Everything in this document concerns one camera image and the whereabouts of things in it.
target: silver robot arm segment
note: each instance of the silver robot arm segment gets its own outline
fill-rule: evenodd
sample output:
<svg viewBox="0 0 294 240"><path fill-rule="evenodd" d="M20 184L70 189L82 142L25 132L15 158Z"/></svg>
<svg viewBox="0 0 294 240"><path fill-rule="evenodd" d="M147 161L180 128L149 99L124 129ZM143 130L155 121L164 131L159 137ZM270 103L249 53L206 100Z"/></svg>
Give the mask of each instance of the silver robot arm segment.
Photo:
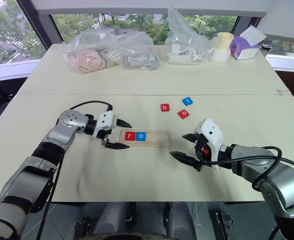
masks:
<svg viewBox="0 0 294 240"><path fill-rule="evenodd" d="M69 109L64 111L43 138L33 154L4 185L0 194L0 240L20 239L28 213L40 211L53 187L53 178L65 152L75 139L75 134L88 134L102 139L106 148L126 149L121 143L111 143L108 135L115 126L131 128L118 119L111 110L97 120L90 114Z"/></svg>
<svg viewBox="0 0 294 240"><path fill-rule="evenodd" d="M253 183L254 189L261 192L272 210L282 237L294 240L294 168L278 163L267 175L264 174L276 161L268 149L277 148L223 145L223 133L210 118L202 121L194 133L182 137L195 143L198 159L183 152L172 151L170 154L175 159L199 172L204 166L230 169Z"/></svg>

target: window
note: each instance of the window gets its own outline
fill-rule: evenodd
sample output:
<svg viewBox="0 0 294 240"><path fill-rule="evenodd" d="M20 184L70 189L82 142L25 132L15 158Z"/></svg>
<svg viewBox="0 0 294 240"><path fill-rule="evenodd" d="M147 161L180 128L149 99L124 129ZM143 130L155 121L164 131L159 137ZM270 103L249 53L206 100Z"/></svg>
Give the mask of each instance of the window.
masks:
<svg viewBox="0 0 294 240"><path fill-rule="evenodd" d="M155 45L165 44L169 27L162 14L56 14L52 16L66 43L87 29L110 29L120 35L145 31ZM236 16L185 15L190 26L209 40L219 32L231 32Z"/></svg>
<svg viewBox="0 0 294 240"><path fill-rule="evenodd" d="M0 64L41 59L45 52L17 2L0 1Z"/></svg>
<svg viewBox="0 0 294 240"><path fill-rule="evenodd" d="M294 57L294 42L277 40L271 37L267 37L263 42L271 45L269 54Z"/></svg>

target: clear plastic bag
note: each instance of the clear plastic bag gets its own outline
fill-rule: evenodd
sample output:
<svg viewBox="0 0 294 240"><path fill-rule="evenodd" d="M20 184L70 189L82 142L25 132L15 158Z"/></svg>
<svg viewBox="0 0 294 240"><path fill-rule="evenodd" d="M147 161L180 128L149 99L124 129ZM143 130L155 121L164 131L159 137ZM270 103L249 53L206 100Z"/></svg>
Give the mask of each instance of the clear plastic bag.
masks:
<svg viewBox="0 0 294 240"><path fill-rule="evenodd" d="M145 32L136 31L117 38L111 58L127 68L157 69L159 60L154 50L154 42Z"/></svg>
<svg viewBox="0 0 294 240"><path fill-rule="evenodd" d="M209 59L211 45L208 39L196 33L175 8L168 8L170 32L165 40L163 58L169 63L198 65Z"/></svg>
<svg viewBox="0 0 294 240"><path fill-rule="evenodd" d="M110 31L89 29L65 45L63 57L72 69L86 74L114 66L111 58L114 46Z"/></svg>

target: tissue box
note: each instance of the tissue box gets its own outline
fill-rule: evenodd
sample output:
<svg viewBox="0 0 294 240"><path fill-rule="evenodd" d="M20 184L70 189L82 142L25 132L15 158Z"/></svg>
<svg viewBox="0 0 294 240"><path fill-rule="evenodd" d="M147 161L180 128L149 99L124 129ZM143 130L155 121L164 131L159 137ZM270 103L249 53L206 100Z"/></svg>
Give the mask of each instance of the tissue box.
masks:
<svg viewBox="0 0 294 240"><path fill-rule="evenodd" d="M230 44L231 55L236 60L253 59L259 50L259 46L251 46L248 41L241 37L235 36Z"/></svg>

